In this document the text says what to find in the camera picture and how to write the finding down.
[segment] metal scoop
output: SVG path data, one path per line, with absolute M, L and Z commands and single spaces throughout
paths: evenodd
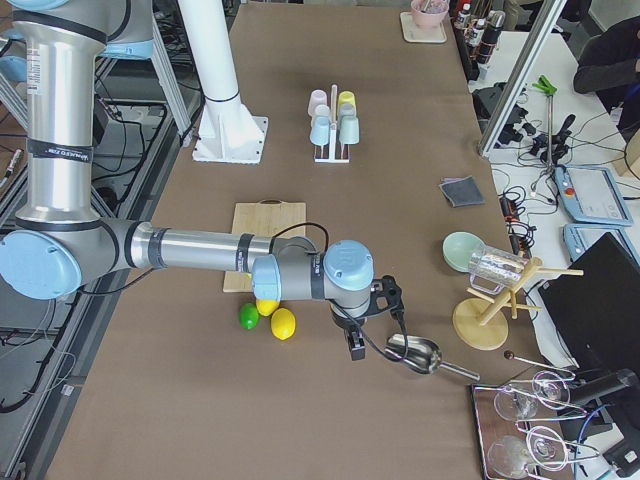
M 480 375 L 466 368 L 460 367 L 453 363 L 442 360 L 442 351 L 438 345 L 423 337 L 407 336 L 409 348 L 407 356 L 402 362 L 414 372 L 428 375 L 435 372 L 438 368 L 444 368 L 450 372 L 457 373 L 471 380 L 478 382 Z M 404 337 L 402 334 L 395 334 L 387 340 L 385 352 L 396 358 L 402 358 L 405 351 Z

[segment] yellow lemon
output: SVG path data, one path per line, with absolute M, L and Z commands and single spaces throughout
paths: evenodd
M 271 333 L 280 340 L 286 340 L 296 331 L 296 317 L 286 308 L 279 308 L 271 317 Z
M 277 300 L 260 300 L 256 299 L 256 307 L 258 307 L 258 313 L 263 317 L 268 317 L 280 306 L 280 302 Z

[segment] yellow cup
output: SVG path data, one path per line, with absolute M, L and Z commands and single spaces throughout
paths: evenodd
M 353 105 L 353 108 L 356 108 L 356 96 L 353 92 L 345 90 L 344 92 L 340 92 L 338 95 L 338 111 L 340 111 L 340 105 L 343 103 L 350 103 Z

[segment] wooden stand base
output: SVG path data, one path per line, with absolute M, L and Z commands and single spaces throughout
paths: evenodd
M 460 302 L 453 311 L 456 333 L 463 342 L 478 350 L 495 350 L 509 335 L 507 319 L 500 311 L 485 326 L 478 324 L 478 318 L 489 305 L 481 298 L 469 298 Z

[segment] green bowl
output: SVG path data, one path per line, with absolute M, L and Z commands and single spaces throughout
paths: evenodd
M 469 259 L 478 245 L 484 242 L 469 232 L 453 232 L 442 242 L 444 260 L 454 270 L 466 273 L 469 271 Z

